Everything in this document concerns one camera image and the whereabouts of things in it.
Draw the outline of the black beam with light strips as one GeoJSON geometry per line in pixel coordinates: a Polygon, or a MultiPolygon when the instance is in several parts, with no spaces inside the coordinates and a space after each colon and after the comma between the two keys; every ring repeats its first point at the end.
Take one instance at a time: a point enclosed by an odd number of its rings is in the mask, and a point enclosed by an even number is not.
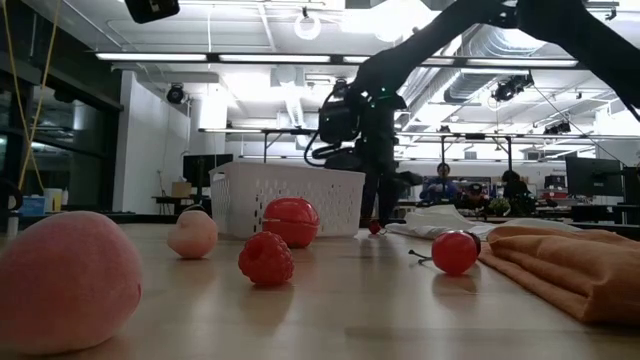
{"type": "MultiPolygon", "coordinates": [[[[283,53],[152,53],[152,52],[95,52],[103,61],[113,63],[229,63],[229,64],[296,64],[358,66],[369,59],[363,55],[317,55],[283,53]]],[[[544,57],[457,57],[434,56],[426,59],[420,67],[436,68],[511,68],[584,70],[585,66],[575,59],[544,57]]]]}

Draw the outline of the white cloth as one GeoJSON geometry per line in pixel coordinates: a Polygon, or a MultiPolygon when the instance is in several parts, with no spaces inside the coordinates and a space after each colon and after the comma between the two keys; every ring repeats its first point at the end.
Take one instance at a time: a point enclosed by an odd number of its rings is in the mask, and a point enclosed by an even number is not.
{"type": "Polygon", "coordinates": [[[481,241],[497,227],[524,226],[563,231],[578,231],[577,227],[549,220],[536,218],[516,218],[501,224],[472,221],[464,218],[453,205],[437,205],[418,208],[404,217],[405,223],[389,223],[384,229],[393,233],[434,240],[448,231],[466,231],[475,234],[481,241]]]}

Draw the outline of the pink toy peach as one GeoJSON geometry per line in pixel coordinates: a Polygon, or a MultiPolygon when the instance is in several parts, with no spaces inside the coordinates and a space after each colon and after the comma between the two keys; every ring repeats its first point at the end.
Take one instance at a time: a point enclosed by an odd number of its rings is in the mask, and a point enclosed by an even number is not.
{"type": "Polygon", "coordinates": [[[190,210],[178,217],[167,245],[183,259],[200,259],[214,249],[217,241],[217,224],[205,212],[190,210]]]}
{"type": "Polygon", "coordinates": [[[138,250],[108,217],[49,216],[0,252],[0,349],[44,355],[113,337],[142,298],[138,250]]]}

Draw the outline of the bright red toy cherry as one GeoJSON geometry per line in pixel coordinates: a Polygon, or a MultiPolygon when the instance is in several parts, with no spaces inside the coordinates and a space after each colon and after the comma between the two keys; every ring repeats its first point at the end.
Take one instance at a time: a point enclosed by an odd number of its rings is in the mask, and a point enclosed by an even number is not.
{"type": "Polygon", "coordinates": [[[431,261],[448,275],[462,275],[475,264],[479,256],[474,240],[466,232],[447,231],[438,235],[432,243],[429,256],[414,250],[410,250],[409,254],[418,257],[419,264],[431,261]]]}

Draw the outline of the orange cloth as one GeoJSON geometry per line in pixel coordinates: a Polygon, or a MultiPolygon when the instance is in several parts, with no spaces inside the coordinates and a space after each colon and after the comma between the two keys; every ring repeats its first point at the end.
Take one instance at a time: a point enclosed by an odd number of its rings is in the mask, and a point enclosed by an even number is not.
{"type": "Polygon", "coordinates": [[[479,260],[586,324],[640,327],[640,242],[604,230],[501,226],[479,260]]]}

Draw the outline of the blue bin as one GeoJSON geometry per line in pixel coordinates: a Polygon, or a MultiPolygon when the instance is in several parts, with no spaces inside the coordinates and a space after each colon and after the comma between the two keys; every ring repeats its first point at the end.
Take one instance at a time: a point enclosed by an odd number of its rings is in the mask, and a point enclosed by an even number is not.
{"type": "Polygon", "coordinates": [[[46,198],[39,195],[25,196],[18,212],[22,216],[43,216],[45,214],[46,198]]]}

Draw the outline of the black workstation frame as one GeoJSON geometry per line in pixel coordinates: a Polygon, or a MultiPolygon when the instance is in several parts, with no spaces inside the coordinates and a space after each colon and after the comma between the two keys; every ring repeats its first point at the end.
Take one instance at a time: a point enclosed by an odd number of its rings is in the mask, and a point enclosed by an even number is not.
{"type": "Polygon", "coordinates": [[[316,135],[316,129],[308,128],[199,128],[201,133],[210,134],[260,134],[263,137],[262,155],[255,156],[255,159],[260,159],[264,164],[269,159],[281,159],[281,160],[293,160],[293,156],[287,155],[269,155],[269,147],[276,142],[282,135],[316,135]]]}
{"type": "Polygon", "coordinates": [[[524,177],[535,191],[548,175],[564,175],[567,157],[617,160],[622,167],[640,165],[640,136],[585,134],[401,133],[395,160],[406,170],[433,175],[439,163],[452,174],[489,177],[506,170],[524,177]]]}

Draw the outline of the red toy raspberry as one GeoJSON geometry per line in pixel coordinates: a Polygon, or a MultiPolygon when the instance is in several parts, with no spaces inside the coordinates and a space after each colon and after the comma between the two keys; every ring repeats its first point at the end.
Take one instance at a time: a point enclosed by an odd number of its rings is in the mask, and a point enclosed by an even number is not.
{"type": "Polygon", "coordinates": [[[258,286],[282,285],[291,279],[295,269],[287,244],[272,232],[260,232],[249,238],[239,254],[238,266],[258,286]]]}

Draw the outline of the white container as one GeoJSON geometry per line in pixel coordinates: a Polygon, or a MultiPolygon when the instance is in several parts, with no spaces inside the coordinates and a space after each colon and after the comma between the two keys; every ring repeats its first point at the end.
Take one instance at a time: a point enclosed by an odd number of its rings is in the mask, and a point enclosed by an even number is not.
{"type": "Polygon", "coordinates": [[[62,206],[67,204],[68,191],[61,188],[45,188],[44,198],[45,211],[47,213],[60,212],[62,210],[62,206]]]}

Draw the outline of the black monitor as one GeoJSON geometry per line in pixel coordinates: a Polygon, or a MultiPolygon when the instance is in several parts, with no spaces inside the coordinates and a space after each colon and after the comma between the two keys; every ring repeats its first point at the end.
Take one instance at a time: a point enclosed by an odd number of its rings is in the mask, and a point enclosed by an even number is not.
{"type": "Polygon", "coordinates": [[[186,155],[183,157],[182,176],[194,187],[209,187],[209,171],[233,160],[232,154],[186,155]]]}
{"type": "Polygon", "coordinates": [[[616,160],[568,157],[565,159],[568,192],[571,195],[623,195],[621,166],[616,160]]]}

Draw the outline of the red toy tomato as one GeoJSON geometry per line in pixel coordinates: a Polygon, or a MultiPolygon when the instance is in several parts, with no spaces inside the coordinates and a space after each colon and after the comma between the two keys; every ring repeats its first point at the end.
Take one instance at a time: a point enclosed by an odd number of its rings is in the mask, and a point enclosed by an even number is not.
{"type": "Polygon", "coordinates": [[[271,201],[264,213],[262,230],[279,235],[289,248],[306,248],[316,238],[320,218],[310,202],[299,197],[271,201]]]}

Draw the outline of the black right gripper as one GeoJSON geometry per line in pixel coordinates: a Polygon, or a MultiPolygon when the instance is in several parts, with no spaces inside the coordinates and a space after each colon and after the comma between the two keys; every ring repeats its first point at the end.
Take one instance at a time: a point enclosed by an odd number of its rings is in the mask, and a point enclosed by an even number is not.
{"type": "Polygon", "coordinates": [[[405,102],[395,93],[377,98],[364,95],[349,84],[346,96],[351,94],[363,98],[359,120],[360,134],[351,141],[326,143],[324,167],[367,173],[360,217],[362,220],[371,219],[377,196],[378,221],[381,225],[386,225],[401,194],[401,181],[394,172],[397,168],[394,147],[398,144],[394,116],[397,110],[405,107],[405,102]]]}

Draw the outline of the person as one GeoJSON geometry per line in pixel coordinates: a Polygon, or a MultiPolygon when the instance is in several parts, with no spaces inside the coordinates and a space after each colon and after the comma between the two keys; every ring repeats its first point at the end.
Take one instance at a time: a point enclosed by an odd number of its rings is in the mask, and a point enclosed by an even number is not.
{"type": "Polygon", "coordinates": [[[504,185],[503,197],[508,200],[514,216],[530,215],[536,210],[536,201],[518,173],[507,170],[501,180],[504,185]]]}
{"type": "Polygon", "coordinates": [[[442,162],[437,166],[437,176],[423,182],[419,195],[423,203],[453,202],[458,198],[458,188],[449,177],[450,166],[442,162]]]}
{"type": "Polygon", "coordinates": [[[480,209],[488,205],[488,199],[483,195],[483,187],[479,183],[469,184],[462,197],[462,204],[467,209],[480,209]]]}

